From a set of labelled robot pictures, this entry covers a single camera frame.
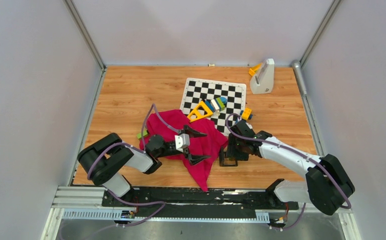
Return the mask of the black frame box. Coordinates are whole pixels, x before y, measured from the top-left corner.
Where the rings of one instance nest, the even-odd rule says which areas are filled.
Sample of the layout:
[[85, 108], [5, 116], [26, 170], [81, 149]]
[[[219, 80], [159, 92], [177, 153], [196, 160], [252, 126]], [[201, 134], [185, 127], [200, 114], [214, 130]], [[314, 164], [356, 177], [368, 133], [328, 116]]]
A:
[[219, 160], [220, 167], [237, 167], [238, 166], [238, 162], [236, 159], [226, 157], [226, 151], [223, 147], [219, 151], [218, 160]]

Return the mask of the magenta red garment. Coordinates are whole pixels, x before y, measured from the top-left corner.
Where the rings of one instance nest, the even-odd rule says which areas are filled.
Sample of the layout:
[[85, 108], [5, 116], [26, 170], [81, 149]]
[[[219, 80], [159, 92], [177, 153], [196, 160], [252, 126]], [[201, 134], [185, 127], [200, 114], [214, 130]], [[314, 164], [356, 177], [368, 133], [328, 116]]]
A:
[[169, 125], [176, 129], [182, 129], [185, 125], [188, 125], [194, 130], [206, 134], [205, 137], [192, 138], [190, 140], [189, 150], [193, 155], [209, 156], [208, 159], [196, 165], [191, 165], [188, 159], [182, 154], [168, 156], [167, 158], [182, 161], [201, 190], [204, 192], [208, 191], [207, 179], [213, 162], [219, 156], [220, 148], [227, 145], [227, 137], [215, 128], [213, 121], [207, 118], [191, 123], [187, 116], [179, 109], [161, 111], [159, 114]]

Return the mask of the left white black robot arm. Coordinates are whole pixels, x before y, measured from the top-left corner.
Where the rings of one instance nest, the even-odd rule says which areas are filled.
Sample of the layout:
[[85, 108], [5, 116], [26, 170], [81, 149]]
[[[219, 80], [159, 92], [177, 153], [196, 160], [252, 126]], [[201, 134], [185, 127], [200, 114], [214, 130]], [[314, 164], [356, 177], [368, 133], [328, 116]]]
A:
[[206, 134], [185, 125], [173, 137], [166, 141], [163, 136], [155, 134], [140, 150], [124, 142], [118, 134], [110, 133], [99, 141], [83, 149], [77, 160], [87, 172], [88, 180], [96, 186], [103, 186], [115, 194], [115, 200], [121, 206], [127, 207], [133, 203], [133, 187], [119, 173], [128, 166], [144, 174], [152, 174], [162, 165], [159, 158], [183, 155], [194, 166], [207, 159], [206, 155], [193, 155], [189, 150], [192, 138], [205, 137]]

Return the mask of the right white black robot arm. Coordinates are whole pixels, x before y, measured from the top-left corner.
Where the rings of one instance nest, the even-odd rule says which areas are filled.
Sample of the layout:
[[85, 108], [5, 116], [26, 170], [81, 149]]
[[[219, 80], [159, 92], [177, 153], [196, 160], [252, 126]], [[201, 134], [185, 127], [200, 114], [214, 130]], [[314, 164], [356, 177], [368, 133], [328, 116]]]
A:
[[276, 184], [266, 195], [271, 208], [278, 209], [285, 202], [311, 203], [329, 216], [340, 208], [351, 208], [349, 198], [356, 188], [336, 156], [304, 152], [266, 131], [255, 132], [245, 120], [228, 130], [234, 150], [274, 161], [303, 178], [303, 181], [282, 180]]

